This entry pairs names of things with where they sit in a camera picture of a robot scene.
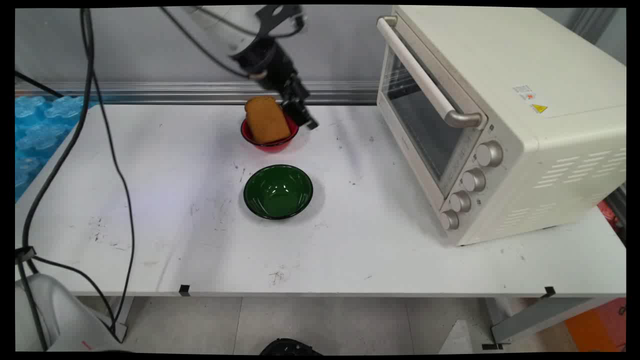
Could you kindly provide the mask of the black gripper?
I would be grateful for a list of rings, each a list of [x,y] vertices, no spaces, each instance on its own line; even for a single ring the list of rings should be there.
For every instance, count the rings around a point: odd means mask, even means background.
[[[230,56],[266,91],[277,92],[284,100],[281,108],[297,126],[309,130],[318,122],[306,107],[309,91],[302,84],[293,60],[274,38],[254,39],[244,50]]]

